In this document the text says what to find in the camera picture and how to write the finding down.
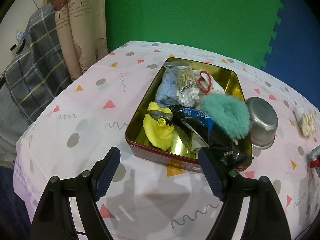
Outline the blue black protein drink packet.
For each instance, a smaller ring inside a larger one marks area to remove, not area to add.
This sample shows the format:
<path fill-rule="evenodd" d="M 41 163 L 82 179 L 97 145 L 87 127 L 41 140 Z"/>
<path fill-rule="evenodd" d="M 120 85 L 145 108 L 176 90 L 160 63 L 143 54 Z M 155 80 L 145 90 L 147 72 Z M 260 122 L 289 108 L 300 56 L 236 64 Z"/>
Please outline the blue black protein drink packet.
<path fill-rule="evenodd" d="M 233 139 L 206 112 L 174 105 L 170 107 L 173 121 L 193 131 L 204 142 L 210 153 L 231 168 L 252 161 L 253 158 L 237 149 Z"/>

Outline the grey plaid blanket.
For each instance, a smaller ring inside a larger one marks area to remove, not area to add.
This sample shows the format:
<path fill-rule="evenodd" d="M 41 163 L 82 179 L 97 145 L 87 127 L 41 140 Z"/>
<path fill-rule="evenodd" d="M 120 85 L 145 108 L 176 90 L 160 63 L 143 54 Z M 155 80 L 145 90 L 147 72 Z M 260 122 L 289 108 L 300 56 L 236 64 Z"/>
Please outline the grey plaid blanket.
<path fill-rule="evenodd" d="M 71 83 L 56 31 L 54 9 L 47 4 L 29 19 L 19 52 L 4 71 L 13 102 L 31 124 Z"/>

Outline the yellow soft toy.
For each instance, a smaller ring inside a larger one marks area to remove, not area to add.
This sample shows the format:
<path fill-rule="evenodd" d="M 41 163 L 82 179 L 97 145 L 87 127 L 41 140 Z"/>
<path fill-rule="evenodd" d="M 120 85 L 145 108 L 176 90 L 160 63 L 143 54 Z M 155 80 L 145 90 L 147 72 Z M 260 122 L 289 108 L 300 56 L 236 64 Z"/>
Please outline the yellow soft toy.
<path fill-rule="evenodd" d="M 169 108 L 161 108 L 150 102 L 144 116 L 143 128 L 152 146 L 167 151 L 172 146 L 174 125 L 173 114 Z"/>

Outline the teal fluffy scrunchie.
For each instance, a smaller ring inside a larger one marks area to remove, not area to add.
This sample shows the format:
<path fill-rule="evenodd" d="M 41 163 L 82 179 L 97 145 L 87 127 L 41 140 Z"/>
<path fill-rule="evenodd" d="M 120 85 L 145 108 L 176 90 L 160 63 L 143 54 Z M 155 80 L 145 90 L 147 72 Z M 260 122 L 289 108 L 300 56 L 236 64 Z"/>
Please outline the teal fluffy scrunchie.
<path fill-rule="evenodd" d="M 206 112 L 225 132 L 236 140 L 249 134 L 250 114 L 246 104 L 227 94 L 205 95 L 200 109 Z"/>

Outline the blue foam mat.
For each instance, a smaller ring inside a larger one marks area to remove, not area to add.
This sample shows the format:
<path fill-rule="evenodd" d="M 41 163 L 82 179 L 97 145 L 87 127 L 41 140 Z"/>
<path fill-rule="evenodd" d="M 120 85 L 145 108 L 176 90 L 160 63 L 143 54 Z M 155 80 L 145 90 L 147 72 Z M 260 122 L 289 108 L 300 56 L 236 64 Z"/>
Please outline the blue foam mat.
<path fill-rule="evenodd" d="M 319 0 L 280 0 L 264 71 L 319 107 Z"/>

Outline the stainless steel bowl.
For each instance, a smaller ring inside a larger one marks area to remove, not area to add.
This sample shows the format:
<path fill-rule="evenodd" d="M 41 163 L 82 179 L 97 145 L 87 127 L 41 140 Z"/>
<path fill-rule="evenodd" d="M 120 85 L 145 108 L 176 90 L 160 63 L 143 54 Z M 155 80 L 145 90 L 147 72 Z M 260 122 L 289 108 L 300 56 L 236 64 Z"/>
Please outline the stainless steel bowl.
<path fill-rule="evenodd" d="M 264 99 L 251 97 L 246 100 L 250 113 L 252 146 L 265 150 L 274 143 L 278 128 L 278 116 L 274 108 Z"/>

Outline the pink patterned tablecloth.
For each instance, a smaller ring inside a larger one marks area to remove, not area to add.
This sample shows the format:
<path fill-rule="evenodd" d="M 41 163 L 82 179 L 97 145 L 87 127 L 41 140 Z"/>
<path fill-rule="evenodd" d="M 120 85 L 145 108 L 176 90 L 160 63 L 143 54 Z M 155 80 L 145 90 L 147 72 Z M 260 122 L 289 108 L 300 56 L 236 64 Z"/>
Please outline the pink patterned tablecloth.
<path fill-rule="evenodd" d="M 259 96 L 277 113 L 273 145 L 254 150 L 242 175 L 267 176 L 283 206 L 292 238 L 319 213 L 319 177 L 307 165 L 319 133 L 304 139 L 295 106 L 319 110 L 275 77 L 236 59 L 166 43 L 128 42 L 94 64 L 59 94 L 17 143 L 14 190 L 33 218 L 48 180 L 72 178 L 103 159 L 112 146 L 121 163 L 98 208 L 115 239 L 205 239 L 221 202 L 202 174 L 133 155 L 125 130 L 163 62 L 179 57 L 234 71 L 246 98 Z"/>

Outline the white cloth in box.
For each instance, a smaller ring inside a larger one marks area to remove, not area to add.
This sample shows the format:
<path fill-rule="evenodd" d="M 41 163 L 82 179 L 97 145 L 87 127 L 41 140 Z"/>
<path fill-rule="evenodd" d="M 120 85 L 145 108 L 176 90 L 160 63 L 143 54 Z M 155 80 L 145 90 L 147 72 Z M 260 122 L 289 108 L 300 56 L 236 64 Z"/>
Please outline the white cloth in box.
<path fill-rule="evenodd" d="M 196 88 L 201 95 L 224 94 L 225 90 L 219 83 L 205 70 L 193 70 L 196 80 Z"/>

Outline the bag of cotton swabs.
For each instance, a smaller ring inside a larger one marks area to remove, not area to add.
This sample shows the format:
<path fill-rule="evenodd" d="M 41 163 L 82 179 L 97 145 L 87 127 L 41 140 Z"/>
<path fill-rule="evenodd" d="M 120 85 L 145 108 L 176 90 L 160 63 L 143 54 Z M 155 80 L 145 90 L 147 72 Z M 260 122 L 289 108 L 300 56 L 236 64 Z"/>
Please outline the bag of cotton swabs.
<path fill-rule="evenodd" d="M 164 66 L 173 81 L 176 101 L 183 107 L 193 108 L 200 100 L 200 89 L 191 65 Z"/>

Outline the light blue fuzzy cloth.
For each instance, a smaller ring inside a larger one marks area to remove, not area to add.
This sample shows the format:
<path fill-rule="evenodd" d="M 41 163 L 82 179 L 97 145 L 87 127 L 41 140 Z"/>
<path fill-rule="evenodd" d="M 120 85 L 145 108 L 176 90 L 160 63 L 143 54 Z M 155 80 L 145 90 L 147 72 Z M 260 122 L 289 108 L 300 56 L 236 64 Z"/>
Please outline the light blue fuzzy cloth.
<path fill-rule="evenodd" d="M 155 102 L 160 107 L 165 108 L 178 105 L 175 81 L 175 78 L 171 74 L 167 72 L 164 73 L 155 96 Z"/>

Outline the green foam mat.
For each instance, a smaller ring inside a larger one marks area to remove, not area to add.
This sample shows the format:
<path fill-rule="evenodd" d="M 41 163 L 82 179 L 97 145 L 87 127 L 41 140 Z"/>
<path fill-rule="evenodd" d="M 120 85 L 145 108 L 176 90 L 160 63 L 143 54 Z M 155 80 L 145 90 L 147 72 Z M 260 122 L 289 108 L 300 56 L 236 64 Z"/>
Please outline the green foam mat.
<path fill-rule="evenodd" d="M 282 7 L 281 0 L 105 0 L 107 45 L 180 44 L 263 68 Z"/>

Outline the cream satin scrunchie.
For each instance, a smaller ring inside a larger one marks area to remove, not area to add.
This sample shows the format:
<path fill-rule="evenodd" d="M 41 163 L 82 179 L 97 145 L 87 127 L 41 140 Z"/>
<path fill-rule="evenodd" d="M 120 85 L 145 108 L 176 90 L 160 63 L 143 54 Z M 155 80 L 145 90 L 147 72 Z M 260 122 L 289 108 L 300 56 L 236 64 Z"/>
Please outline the cream satin scrunchie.
<path fill-rule="evenodd" d="M 294 114 L 303 135 L 305 137 L 313 135 L 315 132 L 313 113 L 302 106 L 296 106 Z"/>

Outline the beige printed curtain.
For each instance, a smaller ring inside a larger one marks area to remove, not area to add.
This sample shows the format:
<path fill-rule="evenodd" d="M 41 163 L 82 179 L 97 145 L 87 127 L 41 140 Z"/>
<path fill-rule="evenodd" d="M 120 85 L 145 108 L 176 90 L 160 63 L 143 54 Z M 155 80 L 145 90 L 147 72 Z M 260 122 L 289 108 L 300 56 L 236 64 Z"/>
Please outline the beige printed curtain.
<path fill-rule="evenodd" d="M 54 9 L 56 31 L 74 81 L 108 54 L 105 0 L 44 0 Z"/>

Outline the red gold tin box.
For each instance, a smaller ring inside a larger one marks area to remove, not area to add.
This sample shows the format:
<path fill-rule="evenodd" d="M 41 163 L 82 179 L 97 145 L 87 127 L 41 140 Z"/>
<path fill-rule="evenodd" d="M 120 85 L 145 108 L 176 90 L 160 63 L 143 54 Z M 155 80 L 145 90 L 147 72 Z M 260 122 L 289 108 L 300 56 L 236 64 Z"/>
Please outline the red gold tin box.
<path fill-rule="evenodd" d="M 203 62 L 168 58 L 165 63 L 174 63 L 182 60 L 191 64 L 193 70 L 206 70 L 229 95 L 244 102 L 244 95 L 236 73 L 232 70 L 206 64 Z M 193 132 L 181 129 L 180 126 L 166 125 L 163 120 L 155 120 L 148 110 L 162 111 L 164 108 L 155 103 L 165 68 L 161 67 L 154 77 L 134 113 L 125 132 L 125 139 L 132 148 L 134 155 L 159 164 L 178 168 L 180 170 L 202 173 L 196 153 L 192 151 Z M 252 156 L 251 137 L 247 135 L 241 139 L 237 148 Z"/>

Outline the red and silver satin scrunchie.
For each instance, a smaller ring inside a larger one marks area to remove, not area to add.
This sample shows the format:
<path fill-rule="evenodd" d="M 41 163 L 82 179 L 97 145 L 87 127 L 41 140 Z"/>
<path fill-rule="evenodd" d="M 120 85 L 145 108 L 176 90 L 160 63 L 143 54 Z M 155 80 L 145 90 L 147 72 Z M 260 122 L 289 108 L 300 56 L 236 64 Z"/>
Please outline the red and silver satin scrunchie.
<path fill-rule="evenodd" d="M 314 148 L 308 155 L 310 168 L 315 169 L 320 177 L 320 145 Z"/>

